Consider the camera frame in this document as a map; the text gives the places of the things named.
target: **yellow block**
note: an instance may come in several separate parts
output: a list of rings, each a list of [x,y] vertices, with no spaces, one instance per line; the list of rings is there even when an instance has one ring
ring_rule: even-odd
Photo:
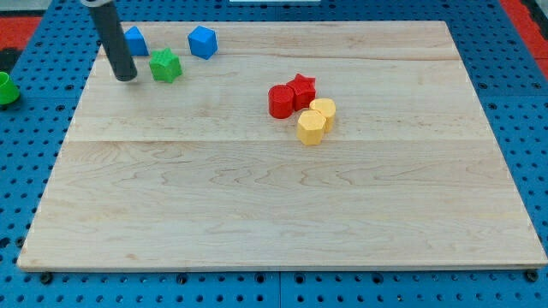
[[[330,132],[335,122],[335,102],[330,98],[316,98],[310,102],[310,109],[319,111],[325,117],[325,132]]]
[[[324,137],[325,117],[316,110],[306,110],[299,116],[297,138],[304,145],[319,145]]]

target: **green block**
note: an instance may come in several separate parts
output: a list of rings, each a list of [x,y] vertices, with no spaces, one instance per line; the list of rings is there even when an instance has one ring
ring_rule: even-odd
[[[169,48],[153,51],[152,59],[148,65],[151,67],[154,80],[172,83],[177,76],[182,75],[179,57],[171,52]]]

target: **wood grain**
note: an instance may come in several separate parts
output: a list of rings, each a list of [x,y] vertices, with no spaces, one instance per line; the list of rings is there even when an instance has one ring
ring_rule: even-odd
[[[138,23],[184,78],[118,82],[99,52],[21,250],[28,271],[466,270],[547,263],[439,21]],[[337,102],[321,145],[266,93]]]

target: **blue cube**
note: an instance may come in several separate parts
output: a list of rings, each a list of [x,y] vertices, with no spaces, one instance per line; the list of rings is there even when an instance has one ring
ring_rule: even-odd
[[[132,56],[148,56],[145,38],[143,38],[143,34],[140,33],[138,27],[131,27],[125,33],[125,37]]]
[[[215,31],[197,26],[188,35],[188,44],[190,45],[190,53],[207,60],[217,51]]]

